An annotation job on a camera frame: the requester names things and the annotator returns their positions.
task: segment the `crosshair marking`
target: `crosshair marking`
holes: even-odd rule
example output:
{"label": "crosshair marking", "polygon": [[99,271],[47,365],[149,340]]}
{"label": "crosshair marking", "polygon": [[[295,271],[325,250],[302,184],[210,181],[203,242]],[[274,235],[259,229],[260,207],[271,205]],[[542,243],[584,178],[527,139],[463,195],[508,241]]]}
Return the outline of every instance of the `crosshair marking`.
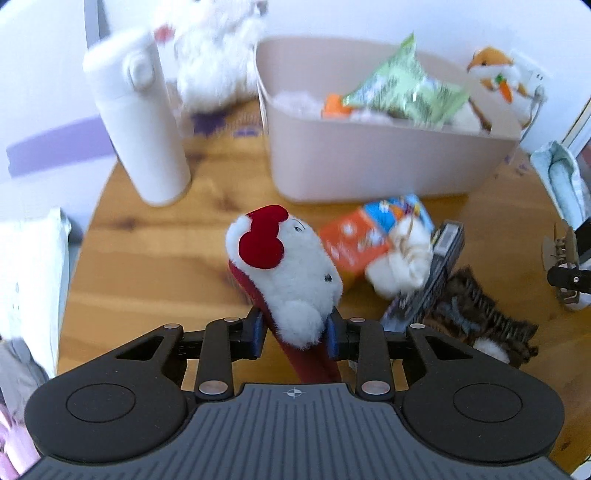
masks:
{"label": "crosshair marking", "polygon": [[287,392],[284,392],[285,395],[291,397],[291,398],[297,398],[300,395],[302,395],[302,393],[306,393],[306,392],[302,392],[302,390],[300,390],[299,388],[290,388]]}

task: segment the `purple sticker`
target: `purple sticker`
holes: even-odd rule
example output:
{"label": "purple sticker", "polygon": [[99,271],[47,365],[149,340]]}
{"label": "purple sticker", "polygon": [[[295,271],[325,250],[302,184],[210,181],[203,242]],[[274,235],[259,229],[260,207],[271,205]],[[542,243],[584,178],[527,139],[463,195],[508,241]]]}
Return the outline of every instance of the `purple sticker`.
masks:
{"label": "purple sticker", "polygon": [[48,130],[6,148],[11,177],[114,155],[100,117]]}
{"label": "purple sticker", "polygon": [[261,129],[257,127],[243,127],[239,128],[233,133],[234,137],[258,137],[261,134]]}
{"label": "purple sticker", "polygon": [[226,125],[226,112],[196,113],[191,119],[194,134],[209,137]]}

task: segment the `white stuffed animal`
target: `white stuffed animal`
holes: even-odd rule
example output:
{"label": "white stuffed animal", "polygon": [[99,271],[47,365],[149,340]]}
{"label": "white stuffed animal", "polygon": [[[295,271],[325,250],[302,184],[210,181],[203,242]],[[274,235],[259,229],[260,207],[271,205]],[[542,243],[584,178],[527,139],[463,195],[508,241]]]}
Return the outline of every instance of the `white stuffed animal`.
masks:
{"label": "white stuffed animal", "polygon": [[414,215],[403,217],[388,234],[392,249],[365,268],[365,278],[381,297],[412,293],[425,286],[431,272],[431,234]]}
{"label": "white stuffed animal", "polygon": [[310,225],[269,205],[231,224],[226,251],[262,296],[283,342],[302,350],[320,342],[343,283]]}
{"label": "white stuffed animal", "polygon": [[190,113],[212,113],[256,97],[254,47],[266,2],[163,0],[154,20],[158,41],[174,42],[177,90]]}

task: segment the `round wooden table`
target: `round wooden table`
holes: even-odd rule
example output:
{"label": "round wooden table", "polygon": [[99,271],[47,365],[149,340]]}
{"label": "round wooden table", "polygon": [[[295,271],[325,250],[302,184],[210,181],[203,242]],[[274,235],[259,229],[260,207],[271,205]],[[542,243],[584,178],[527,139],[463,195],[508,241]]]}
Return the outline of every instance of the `round wooden table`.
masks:
{"label": "round wooden table", "polygon": [[[257,112],[250,104],[226,120],[224,131],[186,141],[193,184],[172,206],[144,204],[125,170],[115,167],[69,294],[60,372],[165,323],[180,323],[189,331],[218,318],[244,316],[249,304],[230,279],[224,247],[226,228],[240,214],[280,203],[319,228],[357,206],[294,205],[281,198],[269,175],[265,137],[249,136],[249,128],[255,134],[260,130]],[[591,311],[564,310],[546,283],[541,241],[558,221],[550,199],[527,163],[516,160],[469,196],[424,204],[435,224],[444,219],[465,224],[466,246],[458,265],[472,266],[500,309],[540,324],[532,342],[540,354],[522,369],[552,386],[564,402],[566,422],[552,458],[572,471],[591,445]],[[377,319],[386,306],[359,281],[343,296],[340,312],[345,318]],[[194,372],[193,362],[186,376],[189,389]],[[263,357],[236,362],[234,373],[237,384],[297,383],[270,335]]]}

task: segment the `storage bin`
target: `storage bin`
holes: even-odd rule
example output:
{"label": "storage bin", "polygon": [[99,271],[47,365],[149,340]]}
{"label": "storage bin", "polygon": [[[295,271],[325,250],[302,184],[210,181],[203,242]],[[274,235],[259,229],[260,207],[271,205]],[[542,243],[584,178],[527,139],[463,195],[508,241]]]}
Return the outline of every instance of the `storage bin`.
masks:
{"label": "storage bin", "polygon": [[339,202],[463,194],[513,155],[521,128],[509,108],[462,68],[425,52],[417,58],[427,73],[465,87],[491,123],[490,133],[416,128],[403,119],[394,125],[306,119],[274,105],[282,91],[307,91],[317,99],[349,93],[396,49],[340,38],[271,37],[259,43],[261,113],[272,178],[283,196],[294,202]]}

